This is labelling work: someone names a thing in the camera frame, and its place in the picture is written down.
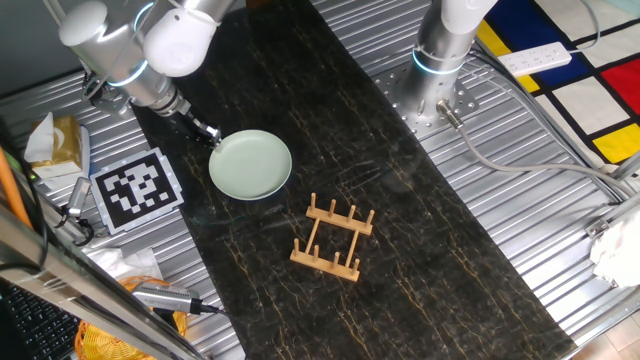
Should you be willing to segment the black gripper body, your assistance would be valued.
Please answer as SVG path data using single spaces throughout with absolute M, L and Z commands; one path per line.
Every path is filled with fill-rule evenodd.
M 186 135 L 193 139 L 208 139 L 210 137 L 203 125 L 190 111 L 180 117 L 181 126 Z

